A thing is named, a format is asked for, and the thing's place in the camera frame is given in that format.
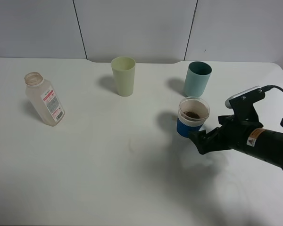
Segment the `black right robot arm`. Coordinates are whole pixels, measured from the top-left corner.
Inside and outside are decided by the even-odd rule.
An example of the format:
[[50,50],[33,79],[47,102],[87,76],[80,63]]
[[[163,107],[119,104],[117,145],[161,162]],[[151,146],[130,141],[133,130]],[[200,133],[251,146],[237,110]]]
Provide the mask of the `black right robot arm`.
[[221,127],[209,133],[189,132],[200,154],[233,149],[283,170],[283,133],[264,129],[258,121],[240,121],[234,115],[219,116],[218,121]]

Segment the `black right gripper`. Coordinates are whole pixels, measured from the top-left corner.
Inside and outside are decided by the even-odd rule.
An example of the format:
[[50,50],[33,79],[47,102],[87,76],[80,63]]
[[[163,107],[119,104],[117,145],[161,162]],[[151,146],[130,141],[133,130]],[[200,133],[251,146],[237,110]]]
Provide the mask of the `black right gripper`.
[[260,122],[236,122],[235,115],[218,116],[221,127],[207,133],[202,131],[189,131],[188,138],[196,145],[198,152],[205,155],[210,152],[223,150],[237,150],[242,153],[264,153],[262,147],[247,145],[250,134],[255,129],[263,128]]

